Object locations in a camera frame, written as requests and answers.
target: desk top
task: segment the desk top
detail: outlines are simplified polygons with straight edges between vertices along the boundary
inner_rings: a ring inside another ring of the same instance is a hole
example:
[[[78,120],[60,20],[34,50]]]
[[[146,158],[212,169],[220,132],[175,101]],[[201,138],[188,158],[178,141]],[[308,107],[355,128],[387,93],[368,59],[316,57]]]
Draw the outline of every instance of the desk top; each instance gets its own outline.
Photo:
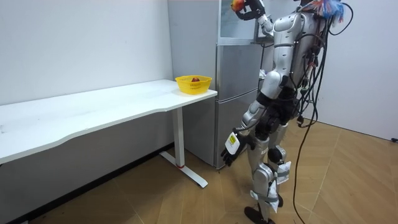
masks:
[[[213,90],[188,95],[177,82],[157,80],[0,106],[0,164],[216,95]]]

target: red apple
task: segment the red apple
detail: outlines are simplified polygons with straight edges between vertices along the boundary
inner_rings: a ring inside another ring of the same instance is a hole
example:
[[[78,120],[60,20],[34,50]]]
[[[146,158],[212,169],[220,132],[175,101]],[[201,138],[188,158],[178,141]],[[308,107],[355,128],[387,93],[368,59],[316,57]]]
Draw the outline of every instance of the red apple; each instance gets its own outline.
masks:
[[[234,12],[239,12],[244,8],[244,0],[232,0],[231,9]]]

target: desk leg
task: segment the desk leg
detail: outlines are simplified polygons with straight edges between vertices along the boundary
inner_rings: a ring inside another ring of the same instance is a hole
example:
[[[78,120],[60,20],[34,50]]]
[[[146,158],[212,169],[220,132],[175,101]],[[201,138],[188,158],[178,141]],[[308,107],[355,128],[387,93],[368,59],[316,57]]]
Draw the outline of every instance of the desk leg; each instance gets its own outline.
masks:
[[[174,149],[175,158],[167,152],[161,152],[160,155],[178,167],[182,172],[187,174],[192,180],[194,180],[200,187],[204,188],[207,186],[207,181],[201,178],[194,171],[185,166],[184,159],[184,133],[182,123],[182,108],[177,108],[172,111],[173,113],[173,128],[174,128]]]

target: wooden floor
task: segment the wooden floor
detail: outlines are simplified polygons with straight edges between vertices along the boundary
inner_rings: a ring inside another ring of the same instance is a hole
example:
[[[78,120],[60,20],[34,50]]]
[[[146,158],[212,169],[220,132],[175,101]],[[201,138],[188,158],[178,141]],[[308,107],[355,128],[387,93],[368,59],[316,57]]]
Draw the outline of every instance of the wooden floor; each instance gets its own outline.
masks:
[[[294,165],[303,133],[291,125],[282,143]],[[208,181],[205,189],[157,156],[31,223],[251,223],[243,213],[256,206],[246,155],[219,172],[188,152],[186,161]],[[272,214],[277,224],[300,223],[291,174],[280,188],[285,206]],[[398,144],[317,123],[302,151],[297,192],[307,224],[396,224]]]

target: silver refrigerator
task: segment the silver refrigerator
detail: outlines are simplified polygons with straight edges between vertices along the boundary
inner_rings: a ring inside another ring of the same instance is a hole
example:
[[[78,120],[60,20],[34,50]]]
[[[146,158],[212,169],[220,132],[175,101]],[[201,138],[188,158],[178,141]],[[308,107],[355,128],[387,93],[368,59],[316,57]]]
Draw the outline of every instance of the silver refrigerator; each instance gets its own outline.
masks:
[[[218,92],[183,107],[185,149],[217,169],[228,135],[256,99],[262,54],[252,44],[255,21],[240,21],[230,4],[169,1],[174,77],[211,77],[210,88]]]

